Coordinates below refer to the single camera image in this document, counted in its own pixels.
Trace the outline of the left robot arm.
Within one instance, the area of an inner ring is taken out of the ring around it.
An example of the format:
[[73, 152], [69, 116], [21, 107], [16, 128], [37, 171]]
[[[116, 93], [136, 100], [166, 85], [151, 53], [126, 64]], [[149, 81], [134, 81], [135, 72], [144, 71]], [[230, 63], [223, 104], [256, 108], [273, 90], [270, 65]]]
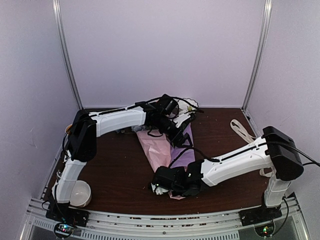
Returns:
[[199, 110], [196, 101], [167, 94], [133, 105], [106, 111], [79, 110], [62, 141], [65, 167], [57, 172], [47, 212], [61, 222], [72, 218], [69, 208], [72, 189], [87, 164], [97, 154], [97, 138], [133, 126], [147, 126], [165, 135], [173, 147], [182, 148], [190, 136], [184, 133]]

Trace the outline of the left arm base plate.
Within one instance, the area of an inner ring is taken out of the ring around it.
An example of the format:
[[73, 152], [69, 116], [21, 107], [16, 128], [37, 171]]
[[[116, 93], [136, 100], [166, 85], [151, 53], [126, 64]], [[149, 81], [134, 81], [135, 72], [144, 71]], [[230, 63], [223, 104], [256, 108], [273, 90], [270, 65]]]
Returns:
[[89, 212], [86, 210], [70, 208], [66, 204], [50, 204], [45, 217], [57, 222], [67, 223], [71, 226], [86, 227]]

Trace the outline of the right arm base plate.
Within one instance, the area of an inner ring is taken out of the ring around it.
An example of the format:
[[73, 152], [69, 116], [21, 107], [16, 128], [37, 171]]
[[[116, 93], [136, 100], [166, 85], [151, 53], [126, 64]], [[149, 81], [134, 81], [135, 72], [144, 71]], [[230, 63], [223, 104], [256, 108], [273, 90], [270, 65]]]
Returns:
[[259, 207], [241, 210], [238, 214], [243, 227], [271, 221], [282, 216], [281, 205], [277, 207], [261, 205]]

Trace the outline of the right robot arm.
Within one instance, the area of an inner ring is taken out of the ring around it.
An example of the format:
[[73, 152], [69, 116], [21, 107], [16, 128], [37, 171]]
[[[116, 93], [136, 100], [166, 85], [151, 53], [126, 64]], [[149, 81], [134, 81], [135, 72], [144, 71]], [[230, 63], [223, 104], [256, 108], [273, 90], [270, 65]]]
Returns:
[[281, 205], [291, 182], [304, 172], [294, 140], [273, 126], [265, 127], [263, 135], [253, 142], [226, 154], [205, 157], [187, 167], [160, 166], [150, 185], [157, 195], [170, 192], [181, 197], [196, 196], [205, 188], [267, 168], [271, 176], [262, 205], [256, 210], [258, 219], [266, 221]]

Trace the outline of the cream ribbon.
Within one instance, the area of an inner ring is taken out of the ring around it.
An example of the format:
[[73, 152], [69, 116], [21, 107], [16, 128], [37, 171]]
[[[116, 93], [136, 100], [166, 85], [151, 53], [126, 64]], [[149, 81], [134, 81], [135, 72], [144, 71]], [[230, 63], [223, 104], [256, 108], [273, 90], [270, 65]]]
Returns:
[[[248, 133], [246, 128], [237, 119], [232, 119], [230, 121], [230, 127], [238, 136], [240, 136], [248, 144], [252, 143], [256, 139], [256, 137]], [[259, 174], [260, 176], [266, 178], [270, 178], [272, 176], [272, 172], [265, 172], [264, 168], [261, 168], [259, 170]]]

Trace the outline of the blue flower bunch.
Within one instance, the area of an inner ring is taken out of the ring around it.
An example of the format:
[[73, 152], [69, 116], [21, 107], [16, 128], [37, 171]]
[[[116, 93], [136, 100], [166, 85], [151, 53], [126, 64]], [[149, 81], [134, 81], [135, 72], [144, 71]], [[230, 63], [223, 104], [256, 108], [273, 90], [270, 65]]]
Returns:
[[150, 127], [145, 126], [145, 125], [135, 125], [135, 126], [127, 127], [127, 128], [118, 129], [115, 132], [117, 134], [128, 135], [128, 134], [135, 134], [137, 132], [146, 131], [146, 130], [150, 130]]

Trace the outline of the purple tissue paper sheet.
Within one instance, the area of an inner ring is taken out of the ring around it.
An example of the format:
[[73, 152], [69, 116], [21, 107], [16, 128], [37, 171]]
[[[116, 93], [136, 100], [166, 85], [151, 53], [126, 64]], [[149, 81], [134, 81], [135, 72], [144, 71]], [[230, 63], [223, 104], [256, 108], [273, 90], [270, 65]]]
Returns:
[[[160, 137], [149, 136], [147, 133], [148, 131], [149, 130], [142, 130], [138, 131], [136, 134], [153, 172], [156, 172], [160, 166], [168, 167], [183, 151], [183, 148], [171, 146], [165, 135]], [[191, 124], [186, 127], [183, 133], [189, 134], [191, 142], [194, 143]], [[193, 161], [195, 161], [195, 152], [192, 149], [187, 150], [171, 167], [184, 167], [184, 169], [187, 170], [188, 164]], [[182, 200], [185, 198], [182, 196], [172, 196], [171, 192], [168, 192], [168, 195], [171, 199], [175, 200]]]

